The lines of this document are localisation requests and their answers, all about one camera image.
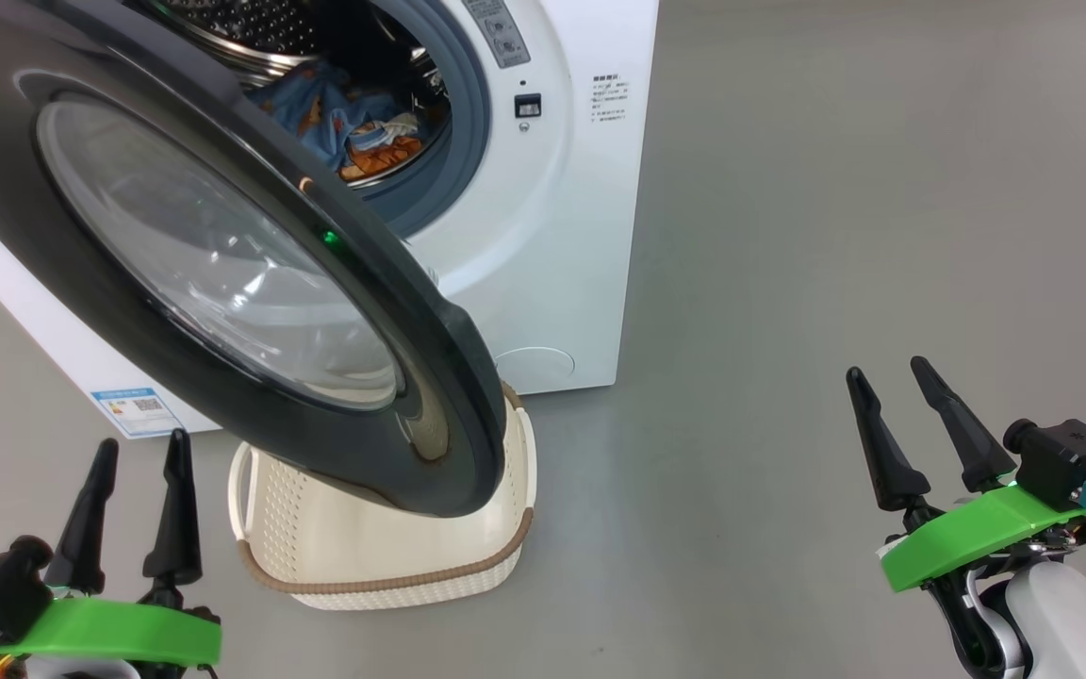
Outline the grey rubber door seal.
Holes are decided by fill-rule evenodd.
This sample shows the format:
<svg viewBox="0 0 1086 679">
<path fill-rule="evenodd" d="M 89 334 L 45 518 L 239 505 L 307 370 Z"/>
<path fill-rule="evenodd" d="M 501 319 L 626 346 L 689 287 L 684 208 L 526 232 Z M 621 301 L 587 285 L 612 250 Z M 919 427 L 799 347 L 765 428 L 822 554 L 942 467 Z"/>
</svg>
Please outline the grey rubber door seal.
<svg viewBox="0 0 1086 679">
<path fill-rule="evenodd" d="M 483 162 L 491 133 L 487 74 L 464 8 L 447 0 L 372 0 L 420 40 L 450 95 L 450 120 L 406 169 L 356 194 L 402 238 L 455 208 Z"/>
</svg>

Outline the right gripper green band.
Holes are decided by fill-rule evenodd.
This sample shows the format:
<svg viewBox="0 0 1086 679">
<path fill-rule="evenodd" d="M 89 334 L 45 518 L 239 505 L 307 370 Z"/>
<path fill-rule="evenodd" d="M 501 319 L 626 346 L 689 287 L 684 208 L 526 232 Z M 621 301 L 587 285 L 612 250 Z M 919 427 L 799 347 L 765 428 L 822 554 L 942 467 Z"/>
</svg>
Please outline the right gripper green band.
<svg viewBox="0 0 1086 679">
<path fill-rule="evenodd" d="M 1057 511 L 1016 485 L 1001 489 L 1016 461 L 926 357 L 911 357 L 910 366 L 951 439 L 963 486 L 987 493 L 951 511 L 932 507 L 924 499 L 930 481 L 904 455 L 861 367 L 849 367 L 846 382 L 877 508 L 902 516 L 902 535 L 880 550 L 880 570 L 894 592 L 929 593 L 967 674 L 1027 675 L 1030 645 L 1012 615 L 996 605 L 1005 589 L 978 584 L 1074 551 L 1086 511 Z"/>
</svg>

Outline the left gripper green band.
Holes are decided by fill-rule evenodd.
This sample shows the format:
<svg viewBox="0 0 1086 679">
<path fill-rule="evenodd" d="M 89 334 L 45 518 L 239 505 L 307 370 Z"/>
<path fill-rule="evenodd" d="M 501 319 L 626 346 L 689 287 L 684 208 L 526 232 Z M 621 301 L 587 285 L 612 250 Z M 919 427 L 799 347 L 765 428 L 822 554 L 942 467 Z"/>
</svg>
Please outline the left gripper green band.
<svg viewBox="0 0 1086 679">
<path fill-rule="evenodd" d="M 151 602 L 99 599 L 108 576 L 102 550 L 108 499 L 115 491 L 118 442 L 103 439 L 96 448 L 83 489 L 74 499 L 43 583 L 53 602 L 25 639 L 0 641 L 0 679 L 41 679 L 27 661 L 119 661 L 138 676 L 181 679 L 192 668 L 214 671 L 220 661 L 223 632 L 211 611 L 169 606 L 172 591 Z M 192 447 L 189 433 L 171 433 L 163 467 L 165 498 L 154 550 L 142 575 L 161 586 L 197 583 L 203 577 Z"/>
</svg>

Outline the steel washer drum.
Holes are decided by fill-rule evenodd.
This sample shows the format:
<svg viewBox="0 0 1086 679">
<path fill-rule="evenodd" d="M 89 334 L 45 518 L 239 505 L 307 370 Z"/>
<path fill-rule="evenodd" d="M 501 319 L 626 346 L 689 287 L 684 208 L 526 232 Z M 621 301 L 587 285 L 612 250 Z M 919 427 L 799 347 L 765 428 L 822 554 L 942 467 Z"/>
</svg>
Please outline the steel washer drum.
<svg viewBox="0 0 1086 679">
<path fill-rule="evenodd" d="M 328 61 L 368 89 L 391 93 L 397 115 L 418 113 L 421 137 L 450 120 L 447 86 L 420 40 L 372 0 L 124 0 L 230 70 L 243 90 L 280 80 L 298 65 Z M 369 188 L 378 179 L 348 183 Z"/>
</svg>

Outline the white front-load washing machine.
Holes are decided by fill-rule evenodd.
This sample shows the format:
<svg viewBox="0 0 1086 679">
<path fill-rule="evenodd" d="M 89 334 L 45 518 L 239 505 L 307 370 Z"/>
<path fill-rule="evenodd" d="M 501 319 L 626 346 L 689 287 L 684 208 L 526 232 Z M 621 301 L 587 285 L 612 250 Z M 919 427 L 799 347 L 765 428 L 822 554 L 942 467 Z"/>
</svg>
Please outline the white front-load washing machine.
<svg viewBox="0 0 1086 679">
<path fill-rule="evenodd" d="M 660 0 L 447 0 L 482 48 L 491 133 L 455 208 L 405 238 L 494 359 L 551 347 L 611 386 Z M 516 120 L 514 96 L 542 95 Z"/>
</svg>

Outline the blue white energy label sticker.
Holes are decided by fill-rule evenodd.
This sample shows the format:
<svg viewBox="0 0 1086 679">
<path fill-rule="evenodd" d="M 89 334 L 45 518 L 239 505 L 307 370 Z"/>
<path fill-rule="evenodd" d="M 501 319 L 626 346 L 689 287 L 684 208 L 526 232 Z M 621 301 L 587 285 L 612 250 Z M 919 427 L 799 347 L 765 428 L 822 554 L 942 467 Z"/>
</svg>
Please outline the blue white energy label sticker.
<svg viewBox="0 0 1086 679">
<path fill-rule="evenodd" d="M 182 424 L 151 388 L 92 391 L 90 398 L 127 439 L 165 436 Z"/>
</svg>

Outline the round white filter cover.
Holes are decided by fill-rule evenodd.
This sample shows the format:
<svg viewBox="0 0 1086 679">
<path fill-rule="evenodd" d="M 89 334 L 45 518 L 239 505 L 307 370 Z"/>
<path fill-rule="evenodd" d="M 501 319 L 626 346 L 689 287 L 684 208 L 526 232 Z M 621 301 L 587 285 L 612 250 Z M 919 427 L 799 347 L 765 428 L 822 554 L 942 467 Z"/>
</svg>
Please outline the round white filter cover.
<svg viewBox="0 0 1086 679">
<path fill-rule="evenodd" d="M 553 392 L 570 388 L 576 361 L 551 347 L 522 347 L 495 357 L 500 378 L 517 392 Z"/>
</svg>

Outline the blue garment with cream patch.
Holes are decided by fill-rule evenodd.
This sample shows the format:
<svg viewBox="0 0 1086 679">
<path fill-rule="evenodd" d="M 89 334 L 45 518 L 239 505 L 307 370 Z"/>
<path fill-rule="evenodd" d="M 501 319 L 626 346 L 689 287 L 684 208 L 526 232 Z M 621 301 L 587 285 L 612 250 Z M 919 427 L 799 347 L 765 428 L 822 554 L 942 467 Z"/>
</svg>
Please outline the blue garment with cream patch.
<svg viewBox="0 0 1086 679">
<path fill-rule="evenodd" d="M 346 135 L 344 156 L 337 172 L 348 183 L 378 179 L 417 158 L 424 146 L 418 113 L 366 121 Z"/>
</svg>

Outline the blue garment with orange prints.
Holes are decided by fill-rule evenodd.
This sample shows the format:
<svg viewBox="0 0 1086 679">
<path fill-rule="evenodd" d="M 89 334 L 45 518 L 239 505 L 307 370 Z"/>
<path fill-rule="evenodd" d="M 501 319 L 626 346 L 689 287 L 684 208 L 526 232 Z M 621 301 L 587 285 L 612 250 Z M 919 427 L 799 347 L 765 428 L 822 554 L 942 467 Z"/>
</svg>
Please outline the blue garment with orange prints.
<svg viewBox="0 0 1086 679">
<path fill-rule="evenodd" d="M 391 93 L 368 89 L 346 70 L 323 60 L 298 65 L 280 80 L 249 91 L 247 99 L 331 171 L 348 163 L 351 133 L 397 115 Z"/>
</svg>

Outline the cream perforated basket brown rim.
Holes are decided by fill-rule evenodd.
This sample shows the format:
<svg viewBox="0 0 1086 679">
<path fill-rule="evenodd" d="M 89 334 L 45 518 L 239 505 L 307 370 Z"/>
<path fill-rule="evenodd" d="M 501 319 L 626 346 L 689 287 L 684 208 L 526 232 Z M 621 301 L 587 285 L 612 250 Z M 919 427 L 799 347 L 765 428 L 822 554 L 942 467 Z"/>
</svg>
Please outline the cream perforated basket brown rim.
<svg viewBox="0 0 1086 679">
<path fill-rule="evenodd" d="M 505 467 L 487 506 L 434 519 L 331 489 L 241 443 L 230 460 L 230 529 L 263 588 L 328 611 L 395 609 L 477 596 L 503 584 L 535 516 L 536 443 L 508 383 Z"/>
</svg>

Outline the dark round glass washer door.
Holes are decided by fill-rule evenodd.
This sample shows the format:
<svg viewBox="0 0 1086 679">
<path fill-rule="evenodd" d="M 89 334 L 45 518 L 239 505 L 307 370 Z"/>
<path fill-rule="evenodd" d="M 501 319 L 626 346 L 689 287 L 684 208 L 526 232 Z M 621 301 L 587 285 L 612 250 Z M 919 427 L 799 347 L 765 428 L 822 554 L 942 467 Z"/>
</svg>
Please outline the dark round glass washer door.
<svg viewBox="0 0 1086 679">
<path fill-rule="evenodd" d="M 0 304 L 83 391 L 154 389 L 334 489 L 457 519 L 504 477 L 469 314 L 232 73 L 119 0 L 0 0 Z"/>
</svg>

